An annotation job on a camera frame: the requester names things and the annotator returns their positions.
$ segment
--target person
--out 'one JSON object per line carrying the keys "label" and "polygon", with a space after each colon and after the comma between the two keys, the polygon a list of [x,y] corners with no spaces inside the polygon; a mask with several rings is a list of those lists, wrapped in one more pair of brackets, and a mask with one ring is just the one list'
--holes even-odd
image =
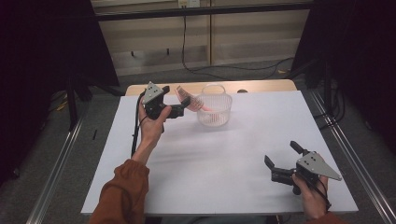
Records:
{"label": "person", "polygon": [[[153,120],[147,117],[142,104],[138,114],[141,128],[141,141],[131,159],[114,170],[114,178],[104,184],[99,203],[94,209],[90,222],[98,223],[134,223],[145,222],[144,203],[149,191],[149,168],[146,164],[149,155],[157,146],[163,132],[163,124],[171,112],[171,106],[163,109],[161,115]],[[292,176],[301,189],[306,224],[344,224],[345,222],[331,212],[326,212],[326,203],[317,192],[311,190],[297,175]],[[321,176],[325,188],[328,178]],[[318,188],[324,192],[322,185]]]}

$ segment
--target wrist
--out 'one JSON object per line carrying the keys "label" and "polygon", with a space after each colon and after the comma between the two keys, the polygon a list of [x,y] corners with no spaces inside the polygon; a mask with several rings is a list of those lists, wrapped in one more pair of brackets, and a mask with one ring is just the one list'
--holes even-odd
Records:
{"label": "wrist", "polygon": [[131,159],[146,165],[149,160],[149,155],[153,149],[154,146],[152,144],[148,142],[141,142]]}
{"label": "wrist", "polygon": [[316,219],[320,219],[321,217],[324,217],[326,215],[326,213],[316,213],[313,216],[309,216],[306,218],[307,221],[312,221],[312,220],[316,220]]}

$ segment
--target white board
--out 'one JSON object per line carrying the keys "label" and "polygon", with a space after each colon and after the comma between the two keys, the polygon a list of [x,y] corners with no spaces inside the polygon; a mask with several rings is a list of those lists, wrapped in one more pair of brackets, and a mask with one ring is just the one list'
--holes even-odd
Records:
{"label": "white board", "polygon": [[[295,168],[301,158],[291,147],[318,152],[338,173],[336,163],[299,91],[232,94],[227,124],[208,128],[196,114],[168,119],[148,160],[146,214],[154,216],[269,215],[302,212],[292,187],[271,181],[267,155],[279,168]],[[81,213],[93,212],[102,186],[131,153],[137,97],[122,97]],[[176,96],[165,95],[168,105]],[[355,212],[344,180],[329,180],[331,211]]]}

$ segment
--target hand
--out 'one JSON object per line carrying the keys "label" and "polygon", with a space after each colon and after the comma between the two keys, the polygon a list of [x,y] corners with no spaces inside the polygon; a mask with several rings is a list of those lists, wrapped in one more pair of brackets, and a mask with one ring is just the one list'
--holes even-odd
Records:
{"label": "hand", "polygon": [[[318,219],[326,215],[326,202],[325,200],[313,189],[310,189],[305,181],[297,176],[292,175],[294,183],[300,188],[303,197],[303,208],[307,220]],[[329,178],[327,176],[321,175],[319,180],[323,183],[317,183],[317,188],[326,194],[328,189]]]}
{"label": "hand", "polygon": [[140,145],[136,149],[136,152],[132,156],[132,160],[146,165],[152,149],[157,146],[157,143],[160,140],[161,134],[163,133],[163,123],[166,122],[166,118],[171,113],[171,110],[172,107],[167,106],[163,109],[161,115],[157,119],[153,120],[147,117],[142,102],[139,103],[139,126],[141,130],[141,141]]}

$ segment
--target orange sleeve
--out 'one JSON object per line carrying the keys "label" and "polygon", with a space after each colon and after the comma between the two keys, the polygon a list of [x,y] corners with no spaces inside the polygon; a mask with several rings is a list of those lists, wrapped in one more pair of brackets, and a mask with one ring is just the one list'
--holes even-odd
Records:
{"label": "orange sleeve", "polygon": [[327,213],[325,216],[320,217],[315,220],[306,221],[305,224],[347,224],[345,221],[341,220],[334,213]]}
{"label": "orange sleeve", "polygon": [[90,223],[144,223],[149,169],[137,161],[127,160],[114,174],[102,188]]}

